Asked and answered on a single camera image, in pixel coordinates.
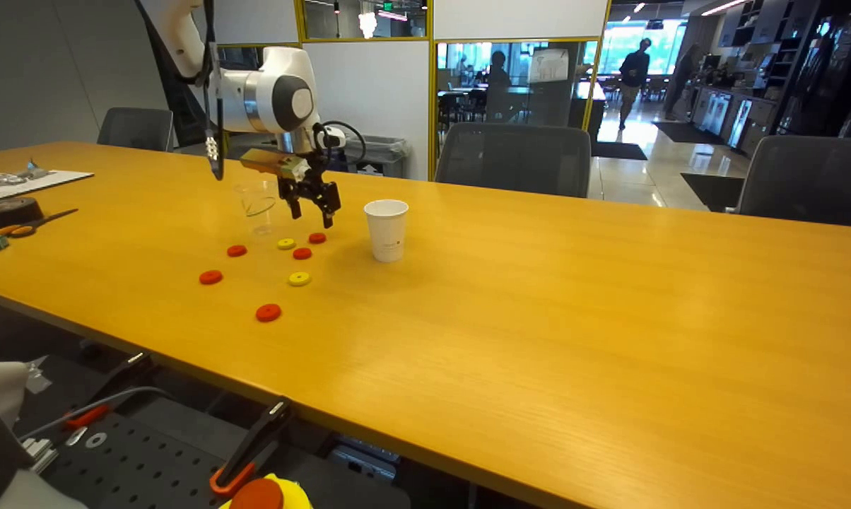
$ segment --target paper cup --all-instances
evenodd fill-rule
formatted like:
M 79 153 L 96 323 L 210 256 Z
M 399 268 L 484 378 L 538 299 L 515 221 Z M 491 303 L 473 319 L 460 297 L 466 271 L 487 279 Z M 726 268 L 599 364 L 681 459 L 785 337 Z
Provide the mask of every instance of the paper cup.
M 401 256 L 408 210 L 411 207 L 397 197 L 380 197 L 366 203 L 374 261 L 394 264 Z

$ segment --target yellow table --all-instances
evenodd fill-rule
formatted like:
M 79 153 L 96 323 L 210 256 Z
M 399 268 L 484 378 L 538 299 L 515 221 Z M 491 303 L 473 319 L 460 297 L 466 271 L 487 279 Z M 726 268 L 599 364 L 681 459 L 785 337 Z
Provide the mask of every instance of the yellow table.
M 327 174 L 346 210 L 298 264 L 275 238 L 317 210 L 251 234 L 238 163 L 49 143 L 0 170 L 26 157 L 93 177 L 38 196 L 79 213 L 0 252 L 5 303 L 589 505 L 851 505 L 846 225 Z M 397 266 L 367 256 L 381 196 L 412 207 Z

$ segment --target chair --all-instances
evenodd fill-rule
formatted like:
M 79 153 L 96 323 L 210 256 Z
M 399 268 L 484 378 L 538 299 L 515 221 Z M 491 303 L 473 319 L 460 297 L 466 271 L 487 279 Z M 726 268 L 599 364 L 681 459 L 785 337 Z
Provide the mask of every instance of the chair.
M 452 124 L 438 180 L 585 197 L 592 138 L 578 128 Z
M 760 138 L 736 213 L 851 225 L 851 138 Z
M 172 146 L 172 114 L 151 108 L 111 108 L 98 143 L 170 149 Z

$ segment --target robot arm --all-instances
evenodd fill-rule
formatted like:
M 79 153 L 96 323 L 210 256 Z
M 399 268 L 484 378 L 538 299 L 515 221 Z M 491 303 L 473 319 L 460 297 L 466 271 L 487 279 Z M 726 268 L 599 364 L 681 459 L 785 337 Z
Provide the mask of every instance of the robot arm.
M 258 70 L 214 64 L 214 46 L 202 40 L 196 12 L 211 0 L 138 0 L 151 27 L 161 36 L 182 78 L 211 87 L 218 108 L 207 108 L 211 124 L 228 133 L 269 133 L 288 155 L 276 166 L 281 197 L 299 217 L 299 197 L 319 207 L 322 224 L 340 210 L 337 183 L 325 183 L 322 124 L 313 108 L 313 68 L 302 49 L 269 46 Z

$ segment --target paper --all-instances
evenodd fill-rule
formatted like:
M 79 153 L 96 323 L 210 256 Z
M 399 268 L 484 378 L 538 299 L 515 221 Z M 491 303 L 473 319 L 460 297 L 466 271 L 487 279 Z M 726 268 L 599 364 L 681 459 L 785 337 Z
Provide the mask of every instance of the paper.
M 0 197 L 26 196 L 46 187 L 60 187 L 69 180 L 91 177 L 91 172 L 83 170 L 49 170 L 42 177 L 21 180 L 21 183 L 0 183 Z

